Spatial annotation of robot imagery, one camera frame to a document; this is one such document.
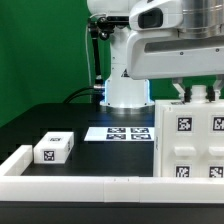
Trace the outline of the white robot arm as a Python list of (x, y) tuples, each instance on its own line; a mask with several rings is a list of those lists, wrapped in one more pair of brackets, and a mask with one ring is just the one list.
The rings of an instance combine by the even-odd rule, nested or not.
[(103, 106), (151, 104), (149, 81), (224, 74), (224, 0), (87, 0), (110, 41)]

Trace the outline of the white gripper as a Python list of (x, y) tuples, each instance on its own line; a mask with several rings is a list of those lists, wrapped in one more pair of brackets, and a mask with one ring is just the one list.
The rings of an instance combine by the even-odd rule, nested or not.
[(136, 80), (173, 78), (181, 101), (190, 88), (179, 77), (217, 75), (208, 87), (209, 101), (218, 101), (224, 87), (224, 35), (181, 39), (174, 30), (132, 32), (127, 41), (127, 72)]

